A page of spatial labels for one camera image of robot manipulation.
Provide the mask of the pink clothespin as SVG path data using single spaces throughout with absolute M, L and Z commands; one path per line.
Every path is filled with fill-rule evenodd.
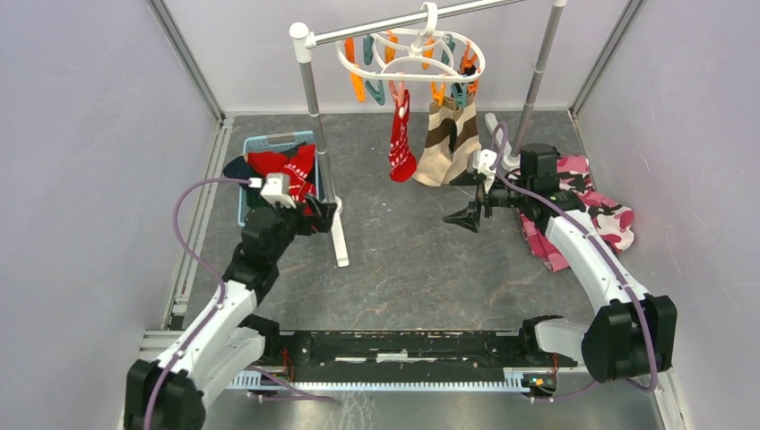
M 404 81 L 389 81 L 388 88 L 399 116 L 408 110 L 407 88 Z

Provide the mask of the pink camouflage bag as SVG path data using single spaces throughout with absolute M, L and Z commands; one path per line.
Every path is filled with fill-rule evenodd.
M 560 156 L 557 160 L 560 189 L 574 192 L 585 206 L 592 223 L 607 246 L 616 254 L 635 241 L 634 211 L 595 190 L 588 159 L 583 155 Z M 551 272 L 569 268 L 566 258 L 539 232 L 535 223 L 519 215 L 523 237 L 531 253 L 539 257 Z

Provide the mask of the white clip hanger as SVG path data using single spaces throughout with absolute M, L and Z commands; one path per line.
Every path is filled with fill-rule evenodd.
M 486 56 L 471 38 L 438 27 L 443 18 L 474 12 L 490 1 L 439 7 L 425 2 L 415 14 L 338 31 L 331 39 L 351 77 L 371 82 L 474 83 Z

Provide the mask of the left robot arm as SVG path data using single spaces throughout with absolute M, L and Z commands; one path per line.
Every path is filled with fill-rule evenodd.
M 327 233 L 338 210 L 310 194 L 294 207 L 264 203 L 250 210 L 221 283 L 205 308 L 152 361 L 127 372 L 126 429 L 200 429 L 208 409 L 255 361 L 281 355 L 279 325 L 255 309 L 279 277 L 278 261 L 297 236 Z

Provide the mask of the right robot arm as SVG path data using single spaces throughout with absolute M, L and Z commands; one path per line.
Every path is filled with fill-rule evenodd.
M 605 244 L 580 197 L 562 187 L 558 159 L 555 147 L 529 144 L 517 170 L 506 172 L 498 153 L 474 151 L 466 171 L 477 186 L 475 197 L 444 221 L 476 232 L 495 208 L 516 208 L 581 282 L 595 312 L 592 322 L 561 316 L 524 321 L 517 342 L 524 363 L 539 366 L 554 353 L 584 365 L 597 383 L 647 375 L 644 389 L 653 391 L 672 364 L 677 308 L 669 297 L 652 295 Z

